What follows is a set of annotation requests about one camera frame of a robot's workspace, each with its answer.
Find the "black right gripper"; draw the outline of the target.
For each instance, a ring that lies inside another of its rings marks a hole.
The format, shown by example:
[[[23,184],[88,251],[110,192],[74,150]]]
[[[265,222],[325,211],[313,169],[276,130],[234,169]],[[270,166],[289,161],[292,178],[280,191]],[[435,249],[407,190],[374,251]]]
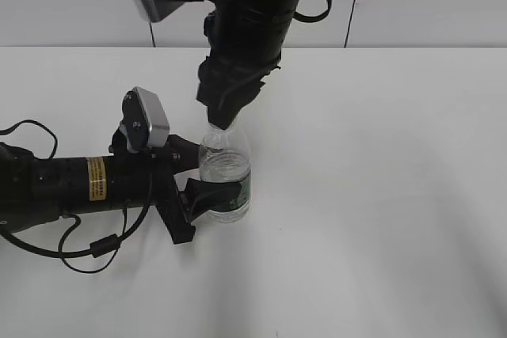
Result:
[[[260,93],[264,77],[280,60],[280,51],[211,51],[197,71],[196,99],[206,107],[208,122],[228,129],[241,109]]]

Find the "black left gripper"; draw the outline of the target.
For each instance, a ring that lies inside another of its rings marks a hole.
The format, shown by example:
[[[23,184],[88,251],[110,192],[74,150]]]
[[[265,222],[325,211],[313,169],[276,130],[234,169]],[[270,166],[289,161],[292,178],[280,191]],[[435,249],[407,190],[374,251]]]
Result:
[[[120,235],[123,241],[140,228],[149,208],[154,206],[173,243],[190,242],[196,231],[191,220],[236,200],[242,189],[237,181],[214,183],[190,178],[185,192],[180,191],[174,176],[199,167],[200,145],[179,135],[170,135],[162,148],[132,153],[118,127],[110,151],[109,196],[125,210],[142,208]]]

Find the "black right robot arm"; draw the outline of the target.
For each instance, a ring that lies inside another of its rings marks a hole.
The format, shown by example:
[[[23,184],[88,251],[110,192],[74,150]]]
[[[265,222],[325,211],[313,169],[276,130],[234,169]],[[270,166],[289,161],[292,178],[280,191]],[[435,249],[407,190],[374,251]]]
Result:
[[[200,179],[242,186],[236,198],[210,208],[217,222],[237,222],[250,209],[251,154],[236,119],[259,95],[265,77],[277,69],[298,3],[217,0],[208,18],[211,50],[198,69],[196,95],[209,124],[199,152]]]

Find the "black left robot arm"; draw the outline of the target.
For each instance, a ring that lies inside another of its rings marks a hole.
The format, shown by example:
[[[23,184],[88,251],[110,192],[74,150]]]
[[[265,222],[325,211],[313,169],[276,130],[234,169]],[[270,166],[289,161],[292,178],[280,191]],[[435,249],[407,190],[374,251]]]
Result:
[[[199,147],[170,135],[162,148],[130,153],[120,131],[112,136],[111,155],[39,160],[25,149],[1,146],[1,220],[10,233],[80,215],[156,206],[175,244],[196,232],[189,206],[175,175],[198,166]]]

